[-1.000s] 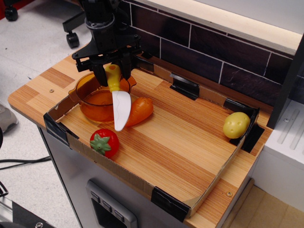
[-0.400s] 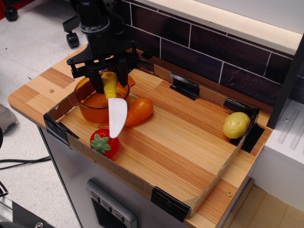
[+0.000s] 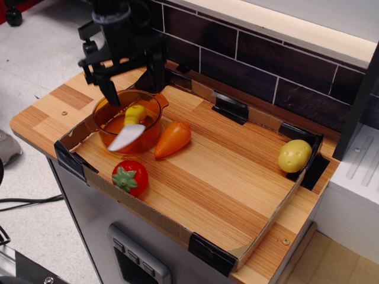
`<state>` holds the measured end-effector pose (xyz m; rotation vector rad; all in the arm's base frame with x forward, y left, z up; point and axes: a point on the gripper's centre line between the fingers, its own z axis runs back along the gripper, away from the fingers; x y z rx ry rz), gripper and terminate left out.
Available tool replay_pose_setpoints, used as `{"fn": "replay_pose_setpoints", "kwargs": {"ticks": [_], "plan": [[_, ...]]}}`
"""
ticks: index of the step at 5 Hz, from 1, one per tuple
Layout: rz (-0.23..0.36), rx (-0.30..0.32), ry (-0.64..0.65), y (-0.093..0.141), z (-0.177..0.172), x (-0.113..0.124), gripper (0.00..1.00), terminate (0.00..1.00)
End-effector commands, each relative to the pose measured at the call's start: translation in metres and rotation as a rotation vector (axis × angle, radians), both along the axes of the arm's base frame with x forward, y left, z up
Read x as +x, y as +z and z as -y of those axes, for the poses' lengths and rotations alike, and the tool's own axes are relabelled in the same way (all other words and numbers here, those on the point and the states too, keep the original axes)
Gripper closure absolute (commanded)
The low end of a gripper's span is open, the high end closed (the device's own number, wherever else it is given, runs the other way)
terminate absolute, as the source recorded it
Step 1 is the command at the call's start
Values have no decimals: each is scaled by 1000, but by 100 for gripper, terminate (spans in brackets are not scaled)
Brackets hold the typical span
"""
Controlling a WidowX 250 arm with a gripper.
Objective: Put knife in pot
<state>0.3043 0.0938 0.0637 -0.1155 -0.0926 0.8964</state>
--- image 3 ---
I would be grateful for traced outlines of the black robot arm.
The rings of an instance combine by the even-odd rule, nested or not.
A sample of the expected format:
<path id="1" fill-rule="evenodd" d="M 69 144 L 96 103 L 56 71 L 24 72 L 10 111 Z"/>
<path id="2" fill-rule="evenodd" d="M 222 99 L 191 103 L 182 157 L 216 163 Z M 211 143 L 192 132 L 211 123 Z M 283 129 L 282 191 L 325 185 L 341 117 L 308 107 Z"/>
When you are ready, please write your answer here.
<path id="1" fill-rule="evenodd" d="M 147 90 L 165 86 L 166 37 L 151 28 L 151 12 L 144 1 L 92 1 L 92 22 L 79 29 L 88 84 L 99 86 L 113 106 L 120 106 L 111 78 L 140 68 L 147 69 Z"/>

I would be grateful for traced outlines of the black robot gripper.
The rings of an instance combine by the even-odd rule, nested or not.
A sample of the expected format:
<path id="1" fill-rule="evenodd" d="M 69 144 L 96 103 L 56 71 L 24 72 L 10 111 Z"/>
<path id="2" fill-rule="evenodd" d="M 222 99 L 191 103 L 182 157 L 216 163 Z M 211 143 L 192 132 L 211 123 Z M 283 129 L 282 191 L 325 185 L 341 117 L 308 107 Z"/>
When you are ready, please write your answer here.
<path id="1" fill-rule="evenodd" d="M 94 40 L 98 60 L 78 65 L 85 72 L 88 84 L 98 85 L 107 101 L 114 107 L 120 100 L 111 78 L 142 66 L 147 67 L 148 92 L 161 92 L 165 87 L 166 36 L 149 27 L 149 18 L 138 21 L 132 15 L 101 17 L 92 14 L 92 21 L 78 28 L 84 42 Z"/>

